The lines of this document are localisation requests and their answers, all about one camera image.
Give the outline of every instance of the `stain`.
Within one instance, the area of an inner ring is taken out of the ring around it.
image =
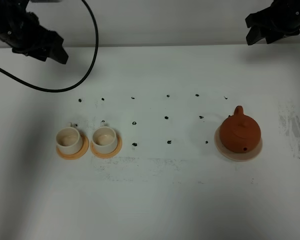
[[[152,171],[154,174],[153,176],[158,176],[161,174],[164,169],[173,169],[175,172],[181,172],[182,164],[185,164],[186,160],[178,160],[178,159],[170,159],[170,158],[148,158],[149,161],[154,162],[156,165],[156,170]]]
[[[76,127],[76,124],[78,126],[80,126],[80,129],[84,132],[89,132],[89,131],[93,131],[95,130],[95,124],[96,124],[96,121],[95,121],[95,118],[96,117],[92,117],[92,118],[84,118],[84,117],[75,117],[75,118],[72,118],[70,119],[70,121],[73,123],[73,127]]]
[[[255,179],[254,179],[254,178],[251,179],[250,184],[253,184],[253,185],[259,185],[257,182],[255,182]]]
[[[292,101],[279,103],[278,122],[280,133],[285,136],[293,158],[300,160],[300,119]]]
[[[124,178],[122,180],[118,179],[117,181],[119,181],[119,182],[134,182],[135,180],[133,178]]]
[[[135,158],[135,157],[130,157],[130,156],[119,156],[117,157],[118,161],[121,163],[125,163],[125,164],[131,164],[131,163],[136,163],[136,159],[139,158]]]
[[[295,116],[295,120],[296,120],[296,123],[300,129],[300,120],[299,120],[299,117],[298,116]]]
[[[240,170],[240,168],[242,168],[243,167],[243,165],[242,164],[240,164],[240,163],[235,163],[235,165],[234,165],[234,171],[239,171]]]
[[[299,131],[299,128],[297,126],[297,122],[296,122],[296,118],[293,117],[291,119],[291,130],[293,132],[293,135],[296,137],[296,138],[300,138],[300,131]]]

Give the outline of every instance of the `white teacup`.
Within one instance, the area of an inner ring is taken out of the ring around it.
[[[92,135],[94,149],[100,154],[110,154],[118,146],[118,136],[111,127],[101,124]]]
[[[55,141],[60,152],[65,155],[75,154],[83,146],[83,140],[79,131],[71,126],[61,129],[56,134]]]

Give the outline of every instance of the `white wall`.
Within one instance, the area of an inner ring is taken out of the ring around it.
[[[87,0],[96,16],[102,45],[245,43],[245,18],[272,0]],[[43,26],[57,31],[66,46],[91,46],[94,29],[80,0],[30,3]],[[287,39],[300,42],[300,36]]]

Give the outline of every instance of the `robotic arm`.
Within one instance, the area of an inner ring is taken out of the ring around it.
[[[31,0],[32,2],[58,2]],[[0,40],[12,47],[12,52],[46,61],[51,58],[66,64],[68,55],[64,39],[55,31],[42,27],[33,12],[26,12],[29,0],[0,0]]]
[[[300,34],[300,0],[274,0],[270,7],[250,14],[245,19],[248,45],[261,39],[267,44]]]

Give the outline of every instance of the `teapot handle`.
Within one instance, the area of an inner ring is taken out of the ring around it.
[[[244,108],[242,106],[237,106],[233,115],[244,115]]]

